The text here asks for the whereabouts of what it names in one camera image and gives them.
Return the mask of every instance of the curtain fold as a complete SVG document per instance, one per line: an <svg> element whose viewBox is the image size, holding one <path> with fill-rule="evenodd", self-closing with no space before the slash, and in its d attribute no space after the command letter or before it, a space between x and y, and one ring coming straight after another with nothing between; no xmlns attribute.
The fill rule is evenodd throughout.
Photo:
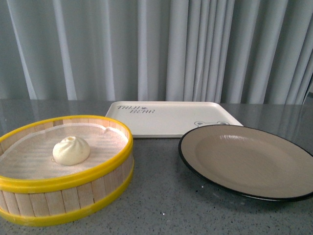
<svg viewBox="0 0 313 235"><path fill-rule="evenodd" d="M0 1L0 98L302 104L311 0Z"/></svg>

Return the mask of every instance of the speckled countertop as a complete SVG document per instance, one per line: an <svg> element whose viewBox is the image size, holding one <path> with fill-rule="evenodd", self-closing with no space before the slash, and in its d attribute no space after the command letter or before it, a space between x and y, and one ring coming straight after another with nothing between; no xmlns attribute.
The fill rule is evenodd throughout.
<svg viewBox="0 0 313 235"><path fill-rule="evenodd" d="M0 136L67 115L104 116L111 102L0 100ZM222 104L244 126L277 134L313 153L313 106ZM134 177L104 209L75 222L25 227L0 218L0 234L312 234L313 198L277 203L235 195L192 173L179 139L134 141Z"/></svg>

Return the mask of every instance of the rectangular tray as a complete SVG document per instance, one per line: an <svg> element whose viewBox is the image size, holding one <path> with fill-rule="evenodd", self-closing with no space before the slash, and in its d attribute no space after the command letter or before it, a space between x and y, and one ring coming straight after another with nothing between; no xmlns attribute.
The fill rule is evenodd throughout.
<svg viewBox="0 0 313 235"><path fill-rule="evenodd" d="M106 117L127 125L134 138L180 138L203 125L242 126L231 114L212 102L119 101Z"/></svg>

